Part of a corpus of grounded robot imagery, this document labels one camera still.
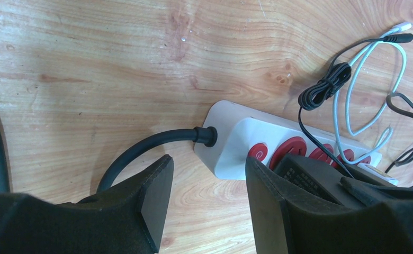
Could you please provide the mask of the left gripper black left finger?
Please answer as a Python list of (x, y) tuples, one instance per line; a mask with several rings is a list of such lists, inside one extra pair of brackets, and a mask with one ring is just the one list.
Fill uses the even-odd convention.
[(173, 173), (164, 155), (77, 203), (0, 194), (0, 253), (158, 253)]

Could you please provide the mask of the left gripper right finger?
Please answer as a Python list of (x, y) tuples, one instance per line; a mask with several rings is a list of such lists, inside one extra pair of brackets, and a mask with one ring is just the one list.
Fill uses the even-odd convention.
[(314, 196), (256, 158), (245, 164), (258, 253), (413, 253), (413, 188), (342, 177), (366, 204), (352, 209)]

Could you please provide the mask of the white red power strip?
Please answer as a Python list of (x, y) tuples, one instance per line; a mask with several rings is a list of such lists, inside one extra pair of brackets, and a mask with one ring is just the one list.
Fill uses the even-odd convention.
[(245, 162), (255, 157), (273, 169), (287, 153), (334, 165), (301, 131), (297, 122), (231, 101), (218, 101), (210, 108), (204, 127), (214, 127), (213, 147), (194, 146), (195, 154), (220, 179), (244, 180)]

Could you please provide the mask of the small black plug adapter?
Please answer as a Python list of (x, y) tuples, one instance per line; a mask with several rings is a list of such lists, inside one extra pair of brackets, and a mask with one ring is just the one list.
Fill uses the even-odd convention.
[[(391, 127), (388, 127), (387, 129), (385, 129), (385, 131), (382, 134), (382, 137), (379, 138), (375, 147), (372, 150), (370, 150), (365, 156), (355, 159), (353, 161), (346, 159), (344, 156), (344, 151), (340, 144), (340, 135), (339, 135), (339, 130), (338, 130), (337, 103), (338, 103), (339, 91), (348, 81), (350, 82), (350, 85), (347, 91), (347, 97), (346, 97), (345, 115), (346, 115), (347, 130), (349, 134), (351, 136), (356, 136), (360, 134), (361, 132), (365, 131), (367, 128), (369, 128), (373, 123), (375, 123), (376, 120), (380, 117), (380, 115), (383, 113), (384, 109), (387, 106), (386, 103), (383, 104), (381, 108), (379, 109), (379, 111), (377, 112), (377, 114), (368, 124), (361, 127), (361, 129), (356, 132), (352, 131), (350, 120), (349, 120), (348, 107), (349, 107), (349, 103), (351, 99), (351, 92), (353, 90), (356, 77), (358, 73), (360, 72), (362, 65), (365, 63), (367, 57), (370, 55), (370, 53), (373, 51), (373, 49), (378, 44), (387, 43), (387, 44), (390, 44), (396, 47), (400, 51), (403, 57), (403, 64), (400, 70), (400, 74), (397, 78), (397, 82), (392, 89), (392, 91), (395, 92), (399, 85), (399, 82), (402, 79), (403, 73), (405, 72), (405, 69), (406, 69), (407, 57), (406, 57), (406, 53), (403, 47), (401, 46), (401, 44), (410, 43), (412, 41), (413, 41), (413, 34), (400, 33), (400, 29), (391, 29), (379, 38), (370, 38), (370, 39), (365, 39), (362, 41), (355, 42), (345, 47), (338, 53), (336, 53), (336, 55), (331, 59), (331, 62), (329, 64), (326, 74), (320, 80), (318, 80), (316, 84), (305, 89), (298, 97), (298, 103), (300, 105), (300, 109), (298, 112), (298, 123), (299, 123), (301, 131), (311, 142), (313, 142), (319, 149), (321, 149), (328, 157), (330, 157), (343, 170), (342, 174), (346, 177), (353, 177), (353, 175), (349, 172), (348, 168), (345, 165), (346, 164), (355, 165), (358, 162), (361, 162), (366, 157), (371, 156), (373, 153), (380, 150), (392, 136), (393, 130)], [(363, 49), (361, 49), (359, 53), (357, 53), (356, 56), (350, 62), (336, 63), (336, 60), (346, 51), (354, 47), (357, 47), (361, 44), (365, 44), (365, 43), (367, 45)], [(306, 111), (315, 110), (329, 98), (334, 99), (333, 101), (333, 124), (334, 124), (334, 131), (335, 131), (335, 139), (336, 139), (339, 154), (341, 155), (343, 162), (338, 160), (337, 157), (333, 153), (331, 153), (328, 149), (326, 149), (325, 146), (321, 142), (319, 142), (306, 129), (306, 127), (303, 125), (302, 120), (301, 120), (302, 110), (306, 110)]]

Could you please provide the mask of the large black power adapter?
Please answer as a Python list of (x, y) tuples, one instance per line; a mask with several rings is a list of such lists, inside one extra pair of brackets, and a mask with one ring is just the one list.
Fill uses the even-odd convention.
[(342, 186), (340, 179), (344, 175), (323, 161), (288, 154), (273, 171), (302, 190), (326, 201), (352, 209), (366, 206)]

